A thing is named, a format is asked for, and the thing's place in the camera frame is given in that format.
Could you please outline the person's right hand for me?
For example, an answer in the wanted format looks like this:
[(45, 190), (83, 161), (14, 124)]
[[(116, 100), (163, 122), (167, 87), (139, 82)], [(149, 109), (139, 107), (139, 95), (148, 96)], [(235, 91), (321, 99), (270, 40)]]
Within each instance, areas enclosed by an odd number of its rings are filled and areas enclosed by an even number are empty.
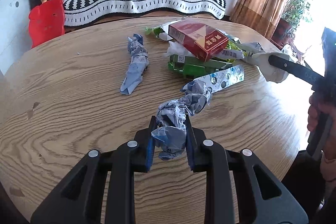
[(310, 96), (309, 103), (307, 119), (309, 132), (314, 131), (317, 127), (320, 114), (329, 115), (333, 121), (329, 137), (322, 149), (321, 173), (326, 182), (335, 184), (335, 106), (331, 103), (323, 102), (318, 93), (313, 93)]

